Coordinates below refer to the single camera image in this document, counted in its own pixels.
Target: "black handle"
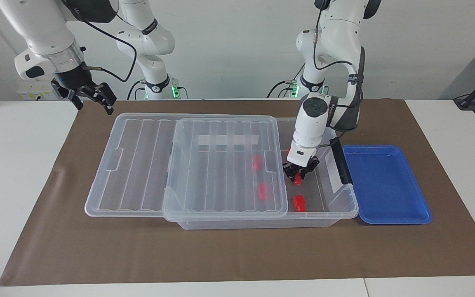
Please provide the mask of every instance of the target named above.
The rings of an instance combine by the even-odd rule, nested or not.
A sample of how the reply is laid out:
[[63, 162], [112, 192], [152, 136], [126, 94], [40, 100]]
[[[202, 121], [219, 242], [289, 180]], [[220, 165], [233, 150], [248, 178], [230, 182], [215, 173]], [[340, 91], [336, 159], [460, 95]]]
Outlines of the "black handle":
[[336, 137], [334, 139], [331, 139], [329, 142], [331, 143], [331, 149], [333, 151], [333, 156], [335, 157], [338, 175], [340, 175], [340, 180], [342, 184], [352, 184], [353, 180], [351, 180], [351, 174], [349, 173], [349, 168], [347, 167], [346, 158], [343, 155], [340, 138]]

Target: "red plastic piece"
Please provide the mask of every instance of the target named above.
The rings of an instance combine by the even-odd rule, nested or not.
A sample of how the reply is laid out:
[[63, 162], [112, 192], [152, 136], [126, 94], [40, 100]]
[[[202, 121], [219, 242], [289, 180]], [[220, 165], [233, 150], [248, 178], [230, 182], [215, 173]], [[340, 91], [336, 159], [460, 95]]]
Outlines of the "red plastic piece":
[[258, 194], [260, 194], [260, 200], [267, 200], [267, 185], [258, 184]]
[[305, 212], [305, 197], [303, 195], [294, 196], [292, 202], [294, 203], [294, 208], [296, 208], [298, 212]]
[[254, 165], [254, 170], [255, 171], [260, 171], [261, 170], [261, 156], [260, 155], [254, 155], [254, 159], [252, 161], [252, 164]]
[[296, 175], [294, 176], [294, 184], [296, 186], [299, 186], [300, 184], [302, 184], [302, 176], [299, 172], [296, 173]]

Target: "blue plastic tray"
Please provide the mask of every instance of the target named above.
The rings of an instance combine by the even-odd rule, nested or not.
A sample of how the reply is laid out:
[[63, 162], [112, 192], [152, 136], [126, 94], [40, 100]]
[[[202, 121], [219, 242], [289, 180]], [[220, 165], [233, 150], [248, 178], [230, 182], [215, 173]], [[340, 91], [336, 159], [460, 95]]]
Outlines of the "blue plastic tray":
[[402, 150], [344, 145], [359, 215], [368, 224], [428, 224], [432, 214]]

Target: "brown mat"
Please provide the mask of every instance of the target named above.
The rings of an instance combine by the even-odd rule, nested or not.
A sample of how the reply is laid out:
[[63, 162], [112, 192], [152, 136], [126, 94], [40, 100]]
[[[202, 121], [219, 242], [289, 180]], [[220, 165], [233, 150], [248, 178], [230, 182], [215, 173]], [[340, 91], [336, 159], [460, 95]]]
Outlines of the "brown mat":
[[90, 218], [83, 207], [116, 115], [237, 113], [292, 117], [297, 101], [85, 103], [0, 285], [475, 275], [475, 223], [401, 100], [365, 100], [344, 144], [401, 147], [433, 214], [423, 226], [183, 231], [147, 218]]

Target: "white tabletop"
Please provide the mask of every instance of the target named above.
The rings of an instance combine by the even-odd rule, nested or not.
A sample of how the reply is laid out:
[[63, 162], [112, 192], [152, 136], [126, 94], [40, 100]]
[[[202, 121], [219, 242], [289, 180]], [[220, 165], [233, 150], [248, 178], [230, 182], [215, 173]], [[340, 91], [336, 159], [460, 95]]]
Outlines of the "white tabletop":
[[[471, 111], [458, 110], [451, 101], [408, 101], [407, 104], [475, 220], [475, 115]], [[76, 113], [68, 102], [0, 103], [0, 275]], [[0, 288], [3, 296], [118, 296], [128, 293], [158, 296], [470, 296], [475, 295], [475, 276]]]

